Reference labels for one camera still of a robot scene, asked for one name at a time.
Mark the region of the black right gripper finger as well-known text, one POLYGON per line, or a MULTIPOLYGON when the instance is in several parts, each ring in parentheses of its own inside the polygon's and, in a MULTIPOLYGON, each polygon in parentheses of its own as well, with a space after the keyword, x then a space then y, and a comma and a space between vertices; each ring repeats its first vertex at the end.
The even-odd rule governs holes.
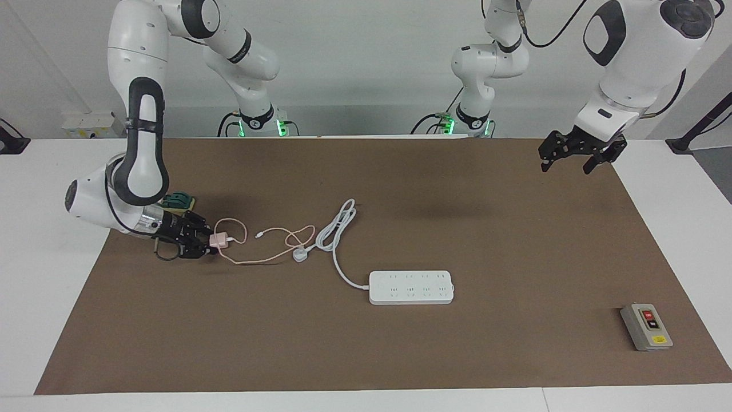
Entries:
POLYGON ((212 228, 206 223, 203 216, 195 212, 183 213, 183 234, 185 236, 209 236, 212 228))
POLYGON ((182 238, 180 240, 180 258, 198 260, 206 255, 218 255, 218 248, 211 246, 208 238, 182 238))

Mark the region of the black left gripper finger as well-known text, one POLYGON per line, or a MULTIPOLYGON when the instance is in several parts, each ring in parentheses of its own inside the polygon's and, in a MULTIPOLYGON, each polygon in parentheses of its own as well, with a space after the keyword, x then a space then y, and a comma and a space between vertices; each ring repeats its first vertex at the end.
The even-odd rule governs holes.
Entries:
POLYGON ((555 161, 572 156, 570 148, 567 146, 567 136, 560 133, 558 130, 553 130, 544 139, 544 141, 542 141, 541 145, 538 147, 538 153, 542 161, 542 172, 548 172, 549 168, 555 161))
POLYGON ((583 172, 585 175, 590 175, 594 169, 600 164, 613 163, 622 154, 624 149, 627 147, 627 141, 624 137, 619 137, 612 141, 609 146, 604 149, 594 148, 591 152, 591 157, 583 165, 583 172))

